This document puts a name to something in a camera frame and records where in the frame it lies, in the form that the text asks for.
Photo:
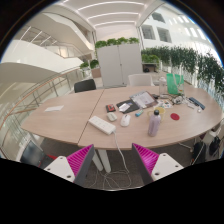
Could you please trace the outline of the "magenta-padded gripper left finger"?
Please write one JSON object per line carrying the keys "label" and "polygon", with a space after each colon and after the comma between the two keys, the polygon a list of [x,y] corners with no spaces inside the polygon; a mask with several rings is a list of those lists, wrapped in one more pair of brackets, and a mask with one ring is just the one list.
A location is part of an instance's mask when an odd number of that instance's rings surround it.
{"label": "magenta-padded gripper left finger", "polygon": [[82,186],[93,156],[94,145],[91,144],[67,157],[59,156],[45,168],[45,171]]}

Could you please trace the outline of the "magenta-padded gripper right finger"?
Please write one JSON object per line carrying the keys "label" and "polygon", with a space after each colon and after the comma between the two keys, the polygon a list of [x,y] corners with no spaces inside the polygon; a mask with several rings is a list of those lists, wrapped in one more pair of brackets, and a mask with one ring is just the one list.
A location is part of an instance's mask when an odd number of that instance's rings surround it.
{"label": "magenta-padded gripper right finger", "polygon": [[183,166],[167,153],[157,154],[135,143],[132,144],[132,152],[145,185],[183,169]]}

